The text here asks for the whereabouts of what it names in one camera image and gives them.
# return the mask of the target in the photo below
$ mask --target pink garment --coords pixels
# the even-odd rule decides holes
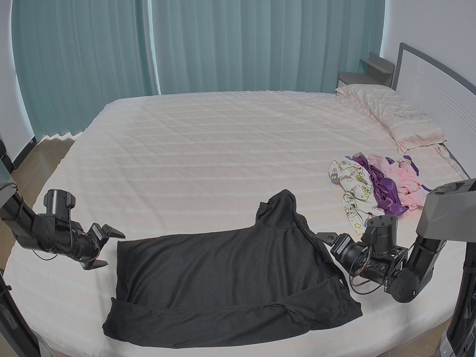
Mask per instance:
[[[417,176],[412,166],[405,160],[389,164],[386,158],[370,156],[370,164],[380,169],[385,177],[395,181],[398,198],[403,206],[410,209],[405,214],[410,214],[418,206],[425,205],[426,194],[428,193]]]

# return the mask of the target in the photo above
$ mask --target wall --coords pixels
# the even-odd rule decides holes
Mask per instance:
[[[33,138],[33,130],[21,98],[13,62],[11,2],[0,0],[0,138],[8,156],[15,160]]]
[[[380,55],[405,42],[476,85],[476,0],[387,0]]]

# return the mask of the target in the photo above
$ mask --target white headboard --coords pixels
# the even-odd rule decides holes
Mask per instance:
[[[400,44],[392,88],[430,116],[466,174],[476,177],[476,87],[436,59]]]

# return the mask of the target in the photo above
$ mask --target bed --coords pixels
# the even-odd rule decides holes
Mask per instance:
[[[425,73],[437,66],[405,46],[400,49],[399,79],[393,87],[416,105],[422,100],[428,104],[429,99],[432,110],[438,110],[442,100],[423,94],[425,83],[432,86],[426,82],[432,81],[432,75]],[[445,92],[453,86],[455,75],[437,69],[446,75],[437,80],[438,93]],[[467,89],[461,80],[457,82],[460,90]],[[465,110],[471,124],[473,113]],[[448,131],[447,122],[438,124]],[[461,140],[450,127],[452,151]],[[475,141],[475,133],[468,141]],[[453,157],[438,144],[407,154],[419,167],[425,185],[436,187],[467,178],[455,161],[461,162],[462,155],[462,166],[474,176],[471,160],[460,147],[454,149]],[[355,152],[401,157],[384,128],[360,105],[340,95],[245,91],[120,99],[108,104],[76,140],[33,209],[44,211],[42,198],[48,189],[65,189],[76,196],[73,220],[85,228],[92,222],[108,223],[131,240],[245,228],[254,223],[260,201],[287,188],[295,194],[297,211],[306,216],[311,230],[350,233],[339,203],[342,189],[330,183],[327,169],[335,158]],[[420,213],[400,218],[400,245],[408,247],[415,240]],[[144,348],[105,337],[101,325],[117,279],[114,240],[101,253],[109,265],[88,272],[67,258],[41,261],[16,244],[4,278],[28,324],[52,348],[72,357],[372,357],[451,316],[464,250],[463,243],[448,242],[433,279],[411,303],[399,304],[383,290],[355,295],[363,316],[344,326],[231,348]]]

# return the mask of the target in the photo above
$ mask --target white label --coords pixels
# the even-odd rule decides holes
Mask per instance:
[[[102,241],[102,234],[101,232],[99,231],[99,229],[97,228],[96,225],[92,225],[92,229],[94,230],[94,232],[96,233],[96,236],[98,237],[98,239],[100,241]]]
[[[342,250],[344,249],[344,247],[347,246],[349,242],[350,242],[350,237],[347,237],[346,240],[342,242],[342,245],[340,245],[339,248],[337,249],[337,253],[338,254],[342,253]]]

